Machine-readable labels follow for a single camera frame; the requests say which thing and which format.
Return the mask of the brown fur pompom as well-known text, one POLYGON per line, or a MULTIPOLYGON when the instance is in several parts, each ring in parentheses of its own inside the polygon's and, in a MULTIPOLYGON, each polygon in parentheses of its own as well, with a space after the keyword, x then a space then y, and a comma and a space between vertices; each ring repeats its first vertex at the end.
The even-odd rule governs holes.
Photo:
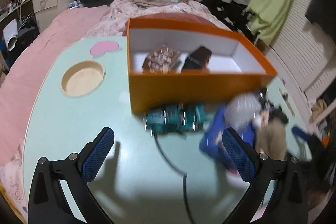
POLYGON ((266 153, 273 160, 284 160, 286 154, 285 125, 278 118, 256 131, 255 150, 266 153))

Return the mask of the black lace-trimmed garment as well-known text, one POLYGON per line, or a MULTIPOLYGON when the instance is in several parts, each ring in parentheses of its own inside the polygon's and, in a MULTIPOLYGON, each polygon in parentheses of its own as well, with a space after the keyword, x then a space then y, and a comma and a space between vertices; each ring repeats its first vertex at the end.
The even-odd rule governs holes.
POLYGON ((271 122, 276 119, 282 124, 287 125, 289 120, 285 113, 282 111, 281 106, 276 107, 270 100, 268 100, 267 88, 259 90, 259 102, 261 103, 261 116, 264 117, 267 122, 271 122))

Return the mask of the clear plastic bag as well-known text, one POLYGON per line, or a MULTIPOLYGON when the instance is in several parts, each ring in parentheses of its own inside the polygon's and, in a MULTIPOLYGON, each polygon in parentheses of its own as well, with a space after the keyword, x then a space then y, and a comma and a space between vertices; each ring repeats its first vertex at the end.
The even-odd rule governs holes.
POLYGON ((260 114, 262 105, 259 97, 254 93, 243 93, 234 97, 224 111, 226 125, 236 131, 240 131, 248 126, 260 114))

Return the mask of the orange cardboard box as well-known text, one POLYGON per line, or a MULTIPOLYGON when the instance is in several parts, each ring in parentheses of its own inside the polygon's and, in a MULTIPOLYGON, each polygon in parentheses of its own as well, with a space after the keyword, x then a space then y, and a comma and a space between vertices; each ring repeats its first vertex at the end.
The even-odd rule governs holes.
POLYGON ((266 87, 277 72, 243 35, 197 22, 140 17, 127 23, 130 105, 142 114, 170 103, 226 102, 240 93, 266 87), (204 69, 167 73, 142 69, 146 56, 160 46, 180 51, 178 61, 204 46, 212 52, 204 69))

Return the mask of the teal circuit board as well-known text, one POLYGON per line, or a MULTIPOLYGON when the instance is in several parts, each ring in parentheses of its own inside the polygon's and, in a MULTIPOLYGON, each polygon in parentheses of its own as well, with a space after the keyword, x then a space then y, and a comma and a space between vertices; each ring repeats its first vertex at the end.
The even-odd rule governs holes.
POLYGON ((151 135, 184 134, 203 129, 207 120, 205 105, 173 104, 150 110, 143 116, 145 130, 151 135))

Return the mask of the brown playing card box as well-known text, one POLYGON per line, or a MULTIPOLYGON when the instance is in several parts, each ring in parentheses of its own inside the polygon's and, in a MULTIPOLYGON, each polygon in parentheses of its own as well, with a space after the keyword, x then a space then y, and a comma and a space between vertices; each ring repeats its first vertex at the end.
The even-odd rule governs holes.
POLYGON ((162 44, 146 56, 142 69, 150 73, 167 74, 178 62, 180 55, 180 51, 162 44))

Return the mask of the green cartoon folding table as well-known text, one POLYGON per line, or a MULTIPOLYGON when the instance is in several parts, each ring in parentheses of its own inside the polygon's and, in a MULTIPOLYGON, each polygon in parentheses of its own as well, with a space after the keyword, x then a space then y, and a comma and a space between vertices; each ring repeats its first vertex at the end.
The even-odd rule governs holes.
POLYGON ((131 113, 126 39, 98 58, 105 69, 91 94, 71 98, 60 89, 63 73, 91 59, 95 39, 81 39, 57 54, 35 101, 23 157, 25 193, 38 160, 79 152, 104 127, 114 145, 89 188, 115 223, 222 223, 248 188, 199 150, 202 132, 153 137, 131 113))

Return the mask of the black clothes pile right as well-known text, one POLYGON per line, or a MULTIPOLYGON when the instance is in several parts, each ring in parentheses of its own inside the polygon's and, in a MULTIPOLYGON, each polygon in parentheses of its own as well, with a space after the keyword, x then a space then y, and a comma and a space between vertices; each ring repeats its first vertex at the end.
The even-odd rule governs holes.
POLYGON ((246 11, 247 5, 235 1, 202 0, 200 3, 208 8, 210 13, 225 24, 231 31, 243 34, 250 42, 254 42, 257 35, 248 28, 254 13, 246 11))

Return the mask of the white rolled paper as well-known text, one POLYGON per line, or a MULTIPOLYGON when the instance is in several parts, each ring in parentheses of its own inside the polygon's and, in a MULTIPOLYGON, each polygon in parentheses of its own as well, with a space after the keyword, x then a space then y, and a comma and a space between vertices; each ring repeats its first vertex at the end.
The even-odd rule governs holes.
POLYGON ((3 29, 3 38, 8 51, 12 51, 18 39, 18 23, 16 19, 9 22, 3 29))

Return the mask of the red cushion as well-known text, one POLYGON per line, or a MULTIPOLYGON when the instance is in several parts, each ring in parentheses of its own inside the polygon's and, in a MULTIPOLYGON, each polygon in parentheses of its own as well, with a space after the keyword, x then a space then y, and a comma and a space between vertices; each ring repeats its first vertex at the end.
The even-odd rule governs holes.
POLYGON ((157 13, 152 15, 147 15, 148 18, 151 19, 167 19, 167 20, 174 20, 174 21, 184 21, 184 22, 193 22, 193 23, 199 23, 204 24, 208 26, 215 26, 213 23, 211 23, 209 20, 202 18, 197 15, 193 14, 187 14, 187 13, 157 13))

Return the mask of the white bedside drawer cabinet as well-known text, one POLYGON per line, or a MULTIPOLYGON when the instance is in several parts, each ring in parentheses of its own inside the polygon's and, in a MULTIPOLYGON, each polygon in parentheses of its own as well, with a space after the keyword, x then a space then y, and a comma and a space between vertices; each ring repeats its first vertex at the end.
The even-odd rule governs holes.
POLYGON ((52 21, 67 10, 72 0, 32 0, 39 32, 43 32, 52 21))

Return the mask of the pink floral duvet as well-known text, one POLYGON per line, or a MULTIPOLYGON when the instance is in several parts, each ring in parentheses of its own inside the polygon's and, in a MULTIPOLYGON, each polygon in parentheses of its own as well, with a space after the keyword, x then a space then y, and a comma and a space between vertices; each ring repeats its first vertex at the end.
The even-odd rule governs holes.
POLYGON ((123 36, 127 31, 128 20, 138 17, 185 20, 229 29, 213 16, 206 6, 194 0, 154 7, 140 7, 134 0, 114 0, 100 22, 93 26, 85 37, 123 36))

